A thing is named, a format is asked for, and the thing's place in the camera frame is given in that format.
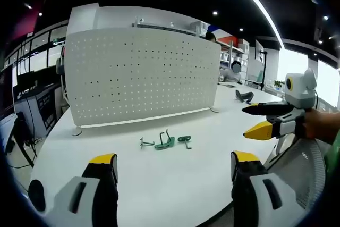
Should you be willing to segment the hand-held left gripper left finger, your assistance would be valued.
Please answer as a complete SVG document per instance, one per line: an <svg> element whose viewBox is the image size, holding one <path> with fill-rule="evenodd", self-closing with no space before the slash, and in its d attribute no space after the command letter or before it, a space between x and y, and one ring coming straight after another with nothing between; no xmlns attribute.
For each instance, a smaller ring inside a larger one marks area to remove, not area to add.
<svg viewBox="0 0 340 227"><path fill-rule="evenodd" d="M50 226L118 226L117 155L94 157L54 197Z"/></svg>

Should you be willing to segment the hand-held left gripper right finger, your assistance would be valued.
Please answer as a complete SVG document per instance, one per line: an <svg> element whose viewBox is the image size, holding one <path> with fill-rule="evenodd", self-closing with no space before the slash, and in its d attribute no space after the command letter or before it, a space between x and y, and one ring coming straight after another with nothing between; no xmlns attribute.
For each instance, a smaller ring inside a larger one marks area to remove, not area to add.
<svg viewBox="0 0 340 227"><path fill-rule="evenodd" d="M304 217L295 191L256 155L231 152L231 178L234 226L296 226Z"/></svg>

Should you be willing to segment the person's right hand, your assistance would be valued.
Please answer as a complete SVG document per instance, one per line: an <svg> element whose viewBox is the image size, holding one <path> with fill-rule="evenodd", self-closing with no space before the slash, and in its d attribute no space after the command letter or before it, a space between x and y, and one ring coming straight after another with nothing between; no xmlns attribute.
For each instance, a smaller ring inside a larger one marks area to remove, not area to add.
<svg viewBox="0 0 340 227"><path fill-rule="evenodd" d="M318 139L332 144L339 132L339 112L323 113L311 109L305 113L305 136L309 139Z"/></svg>

